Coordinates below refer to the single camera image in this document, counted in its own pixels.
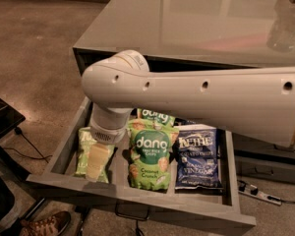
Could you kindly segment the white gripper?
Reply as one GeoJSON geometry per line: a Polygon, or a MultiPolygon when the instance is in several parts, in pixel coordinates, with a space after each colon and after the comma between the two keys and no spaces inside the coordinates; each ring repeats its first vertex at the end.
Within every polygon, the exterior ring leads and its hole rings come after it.
{"type": "Polygon", "coordinates": [[[96,182],[106,165],[110,150],[107,145],[119,143],[126,133],[132,108],[105,108],[92,105],[90,133],[98,143],[90,147],[86,178],[96,182]]]}

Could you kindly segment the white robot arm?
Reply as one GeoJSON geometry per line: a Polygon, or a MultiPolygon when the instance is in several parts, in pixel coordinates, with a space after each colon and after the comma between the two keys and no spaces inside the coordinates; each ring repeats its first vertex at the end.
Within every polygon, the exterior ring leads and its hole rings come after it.
{"type": "Polygon", "coordinates": [[[127,50],[87,67],[82,87],[104,144],[120,142],[142,108],[295,149],[295,67],[154,73],[127,50]]]}

